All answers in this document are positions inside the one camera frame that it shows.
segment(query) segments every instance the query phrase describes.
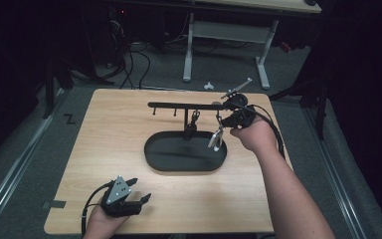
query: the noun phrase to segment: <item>gray carpet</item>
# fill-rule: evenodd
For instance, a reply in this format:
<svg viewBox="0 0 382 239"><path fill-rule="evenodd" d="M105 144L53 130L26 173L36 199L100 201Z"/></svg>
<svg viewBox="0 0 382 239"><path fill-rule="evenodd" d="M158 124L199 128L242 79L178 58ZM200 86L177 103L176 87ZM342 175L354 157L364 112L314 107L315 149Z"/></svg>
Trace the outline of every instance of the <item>gray carpet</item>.
<svg viewBox="0 0 382 239"><path fill-rule="evenodd" d="M142 49L143 46L135 45L134 48ZM210 48L202 46L196 50L207 52ZM184 49L166 49L160 52L148 47L141 52L150 59L150 70L142 82L143 88L205 91L204 85L210 82L215 87L214 91L226 92L250 77L254 82L244 88L243 93L271 95L292 85L309 49L295 50L289 54L278 48L270 50L266 61L272 85L269 91L261 89L252 57L228 55L222 51L210 54L196 53L192 81L183 83ZM136 53L132 56L133 71L130 78L133 86L127 83L124 86L126 89L137 88L138 81L148 66L143 56ZM104 67L97 69L100 74L108 71ZM115 82L111 88L118 88L124 79L124 72L111 79ZM102 87L90 82L76 81L70 92L59 97L59 107L49 119L50 124L29 157L26 171L0 214L0 238L80 238L80 235L47 235L43 227L49 209L44 205L55 196L92 93ZM38 97L41 104L20 124L0 149L0 184L34 136L36 129L43 123L43 92ZM327 176L322 152L316 135L312 133L312 125L296 100L297 98L287 97L273 102L294 171L318 203L336 237L352 238L351 229ZM72 115L71 121L74 123L67 123L67 115ZM365 238L382 238L380 208L347 148L330 105L327 108L324 135L324 144L353 203Z"/></svg>

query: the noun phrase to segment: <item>wire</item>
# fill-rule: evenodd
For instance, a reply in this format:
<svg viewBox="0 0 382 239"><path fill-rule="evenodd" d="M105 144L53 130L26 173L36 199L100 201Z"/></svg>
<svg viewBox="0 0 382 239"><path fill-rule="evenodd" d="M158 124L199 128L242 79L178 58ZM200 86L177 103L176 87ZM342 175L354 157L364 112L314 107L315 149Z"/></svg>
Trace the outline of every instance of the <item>wire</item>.
<svg viewBox="0 0 382 239"><path fill-rule="evenodd" d="M132 70L134 69L134 61L132 59L132 53L131 53L131 48L130 47L129 47L128 53L129 53L129 59L131 61L131 68L130 68L129 71L127 71L126 68L125 68L126 77L123 80L122 84L120 85L120 87L119 87L120 89L123 88L123 86L125 85L126 81L129 81L131 83L131 88L134 89L134 85L132 84L132 80L129 77L130 74L132 73Z"/></svg>
<svg viewBox="0 0 382 239"><path fill-rule="evenodd" d="M112 77L118 75L119 73L121 73L124 70L124 68L125 68L125 60L123 58L120 58L119 63L117 65L116 69L113 72L111 72L111 73L108 73L106 75L101 76L100 78L102 78L102 79L112 78ZM92 80L90 78L79 76L79 75L75 74L74 72L71 72L71 76L73 78L81 80L81 81L94 82L94 80Z"/></svg>
<svg viewBox="0 0 382 239"><path fill-rule="evenodd" d="M86 202L86 205L85 205L85 208L83 209L83 215L82 215L82 237L84 237L86 235L86 220L87 220L87 213L88 213L88 208L91 206L90 205L90 202L92 201L93 197L95 197L95 195L100 192L102 189L106 188L106 187L112 187L114 185L114 181L110 181L104 185L102 185L101 187L99 187L98 189L96 189L92 195L89 197L89 199L87 200Z"/></svg>
<svg viewBox="0 0 382 239"><path fill-rule="evenodd" d="M173 42L176 42L176 41L181 41L181 40L183 40L183 39L186 39L186 37L183 37L183 38L181 38L181 37L182 37L182 35L183 35L184 32L185 32L185 28L187 27L187 23L188 23L188 19L189 19L189 17L190 17L190 14L187 13L187 15L186 15L186 17L185 17L185 21L184 21L184 26L182 26L182 30L181 30L181 32L178 34L178 36L177 36L175 39L173 39L172 41L165 42L165 43L173 43Z"/></svg>
<svg viewBox="0 0 382 239"><path fill-rule="evenodd" d="M140 52L135 52L135 53L145 57L147 59L147 62L148 62L147 69L145 70L144 74L142 75L141 79L138 82L138 88L141 90L142 80L144 79L145 75L147 75L148 71L150 70L150 59L146 55L144 55Z"/></svg>
<svg viewBox="0 0 382 239"><path fill-rule="evenodd" d="M252 107L256 107L256 108L262 110L263 112L265 112L266 115L268 115L270 121L273 121L271 115L268 113L268 111L266 111L266 109L264 109L264 108L262 108L262 107L260 107L260 106L257 106L257 105L251 105L251 106L252 106Z"/></svg>
<svg viewBox="0 0 382 239"><path fill-rule="evenodd" d="M275 126L275 124L273 123L272 120L266 118L265 116L263 116L262 114L254 111L254 113L259 116L260 118L262 118L263 120L265 120L269 126L271 127L271 129L273 130L273 133L275 134L275 137L278 141L278 150L279 150L279 153L282 155L282 157L285 159L285 147L284 147L284 140L282 139L282 136L281 136L281 133L279 132L278 128Z"/></svg>

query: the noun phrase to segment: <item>human hand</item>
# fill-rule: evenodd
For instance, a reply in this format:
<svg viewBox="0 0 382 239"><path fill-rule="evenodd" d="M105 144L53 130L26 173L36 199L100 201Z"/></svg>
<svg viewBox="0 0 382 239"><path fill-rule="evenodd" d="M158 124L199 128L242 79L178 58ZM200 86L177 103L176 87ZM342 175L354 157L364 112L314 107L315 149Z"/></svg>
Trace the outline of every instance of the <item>human hand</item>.
<svg viewBox="0 0 382 239"><path fill-rule="evenodd" d="M103 209L96 205L89 218L87 225L85 239L103 239L110 238L115 233L116 229L122 225L129 216L124 217L110 217L107 216Z"/></svg>
<svg viewBox="0 0 382 239"><path fill-rule="evenodd" d="M273 130L258 116L249 127L232 128L231 135L239 138L243 146L252 152L277 150L277 140Z"/></svg>

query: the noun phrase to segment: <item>metal rod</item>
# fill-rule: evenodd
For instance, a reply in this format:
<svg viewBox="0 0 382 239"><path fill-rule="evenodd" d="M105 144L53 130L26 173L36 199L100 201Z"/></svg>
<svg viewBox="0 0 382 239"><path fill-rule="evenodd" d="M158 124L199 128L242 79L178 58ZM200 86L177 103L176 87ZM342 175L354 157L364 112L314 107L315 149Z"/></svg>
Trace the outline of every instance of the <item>metal rod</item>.
<svg viewBox="0 0 382 239"><path fill-rule="evenodd" d="M199 104L184 104L184 103L148 103L150 108L164 108L164 109L184 109L184 110L198 110L198 111L220 111L225 110L223 105L199 105Z"/></svg>
<svg viewBox="0 0 382 239"><path fill-rule="evenodd" d="M185 109L184 128L188 125L188 109Z"/></svg>

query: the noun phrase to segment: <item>black cable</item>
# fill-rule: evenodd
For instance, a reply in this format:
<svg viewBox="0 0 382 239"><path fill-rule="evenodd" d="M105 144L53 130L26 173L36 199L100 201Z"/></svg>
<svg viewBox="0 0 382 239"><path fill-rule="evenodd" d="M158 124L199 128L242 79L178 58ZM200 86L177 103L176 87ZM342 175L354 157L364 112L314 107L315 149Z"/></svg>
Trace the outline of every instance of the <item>black cable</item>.
<svg viewBox="0 0 382 239"><path fill-rule="evenodd" d="M279 153L281 154L281 156L283 158L286 158L285 157L284 140L282 139L281 133L279 132L278 128L275 126L273 121L271 119L268 119L267 117L263 116L262 114L256 112L256 111L252 111L250 109L247 109L247 111L253 112L254 114L259 116L260 118L262 118L264 121L266 121L269 124L269 126L273 130L273 133L275 134L276 140L278 141L278 150L279 150Z"/></svg>
<svg viewBox="0 0 382 239"><path fill-rule="evenodd" d="M121 58L119 60L119 63L116 66L116 69L113 72L108 73L106 75L103 75L100 78L102 78L102 79L112 78L112 77L118 75L119 73L121 73L124 70L124 68L125 68L125 60L123 58ZM86 82L93 82L94 81L94 80L92 80L90 78L79 76L79 75L75 74L74 72L71 72L71 76L73 78L81 80L81 81L86 81Z"/></svg>
<svg viewBox="0 0 382 239"><path fill-rule="evenodd" d="M184 49L188 45L186 42L185 43L182 42L184 39L186 39L186 38L180 39L180 40L175 41L175 42L167 43L167 44L165 44L165 47L167 47L169 49L173 49L173 50ZM180 47L172 47L170 45L180 45Z"/></svg>
<svg viewBox="0 0 382 239"><path fill-rule="evenodd" d="M145 57L148 61L147 69L145 70L144 74L142 75L141 79L138 82L138 88L141 90L142 80L144 79L145 75L147 75L148 71L150 70L150 59L146 55L144 55L143 53L140 53L140 52L135 52L135 53Z"/></svg>
<svg viewBox="0 0 382 239"><path fill-rule="evenodd" d="M86 202L86 205L85 205L85 208L83 209L83 215L82 215L82 237L84 237L86 235L86 220L87 220L87 213L88 213L88 208L92 205L98 205L98 204L90 204L90 202L92 201L93 197L98 193L100 192L102 189L106 188L106 187L112 187L114 185L114 181L112 180L111 182L108 182L106 183L105 185L102 185L101 187L99 187L98 189L96 189L92 195L89 197L89 200L87 200Z"/></svg>
<svg viewBox="0 0 382 239"><path fill-rule="evenodd" d="M268 113L268 111L266 111L266 109L264 109L264 108L262 108L262 107L260 107L260 106L257 106L257 105L252 105L252 107L256 107L256 108L258 108L258 109L262 110L263 112L265 112L265 113L266 113L266 115L268 115L268 117L269 117L270 121L273 121L273 119L272 119L271 115Z"/></svg>
<svg viewBox="0 0 382 239"><path fill-rule="evenodd" d="M123 86L125 85L126 81L129 81L131 83L131 88L133 89L132 80L129 77L130 74L132 73L132 70L134 69L134 61L132 59L132 54L131 54L131 48L130 47L129 47L128 53L129 53L129 59L131 60L131 68L129 69L129 71L127 71L126 68L125 68L126 77L123 80L122 84L120 85L120 87L119 87L120 89L123 88Z"/></svg>

